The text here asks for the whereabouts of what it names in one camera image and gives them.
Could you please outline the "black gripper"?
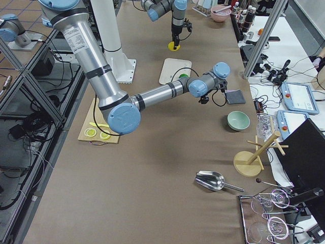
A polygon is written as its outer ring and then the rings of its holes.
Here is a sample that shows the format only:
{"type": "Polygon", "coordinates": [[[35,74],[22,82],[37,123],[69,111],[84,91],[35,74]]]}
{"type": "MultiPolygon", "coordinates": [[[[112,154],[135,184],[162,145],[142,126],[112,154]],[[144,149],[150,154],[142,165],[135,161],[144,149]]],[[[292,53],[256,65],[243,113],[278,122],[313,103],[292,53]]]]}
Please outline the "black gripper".
{"type": "Polygon", "coordinates": [[[174,50],[179,49],[179,42],[180,42],[179,35],[180,35],[179,32],[172,32],[172,40],[174,42],[174,45],[173,45],[174,50]]]}
{"type": "Polygon", "coordinates": [[[220,90],[222,93],[225,93],[227,89],[228,82],[225,79],[219,79],[217,84],[217,89],[220,90]]]}

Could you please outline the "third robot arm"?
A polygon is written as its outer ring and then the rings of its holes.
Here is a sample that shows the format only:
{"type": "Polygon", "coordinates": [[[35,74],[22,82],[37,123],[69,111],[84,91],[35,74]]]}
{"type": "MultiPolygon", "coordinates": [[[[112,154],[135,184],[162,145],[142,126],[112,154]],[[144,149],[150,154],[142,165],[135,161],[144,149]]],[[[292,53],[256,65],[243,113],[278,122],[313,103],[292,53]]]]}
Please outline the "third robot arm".
{"type": "Polygon", "coordinates": [[[1,16],[1,39],[8,43],[12,50],[31,51],[37,41],[32,41],[30,35],[15,14],[1,16]]]}

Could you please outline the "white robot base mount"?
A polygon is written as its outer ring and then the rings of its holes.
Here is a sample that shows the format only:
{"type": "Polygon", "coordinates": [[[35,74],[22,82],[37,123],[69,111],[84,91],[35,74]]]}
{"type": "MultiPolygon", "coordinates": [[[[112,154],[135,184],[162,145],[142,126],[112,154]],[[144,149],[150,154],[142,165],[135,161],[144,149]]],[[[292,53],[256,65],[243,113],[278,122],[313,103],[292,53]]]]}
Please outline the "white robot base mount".
{"type": "Polygon", "coordinates": [[[133,82],[137,61],[129,59],[122,50],[104,52],[113,75],[118,83],[131,84],[133,82]]]}

